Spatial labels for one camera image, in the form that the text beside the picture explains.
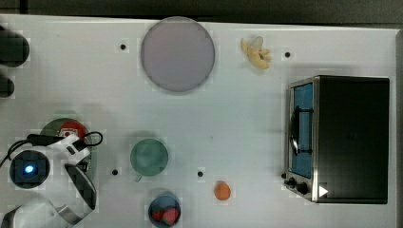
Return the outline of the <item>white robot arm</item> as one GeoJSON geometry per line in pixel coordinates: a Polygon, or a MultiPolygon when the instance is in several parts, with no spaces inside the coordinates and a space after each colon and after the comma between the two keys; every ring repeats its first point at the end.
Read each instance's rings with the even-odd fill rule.
{"type": "Polygon", "coordinates": [[[36,195],[7,212],[1,228],[72,228],[95,210],[97,193],[80,167],[87,153],[25,150],[9,168],[15,188],[36,195]]]}

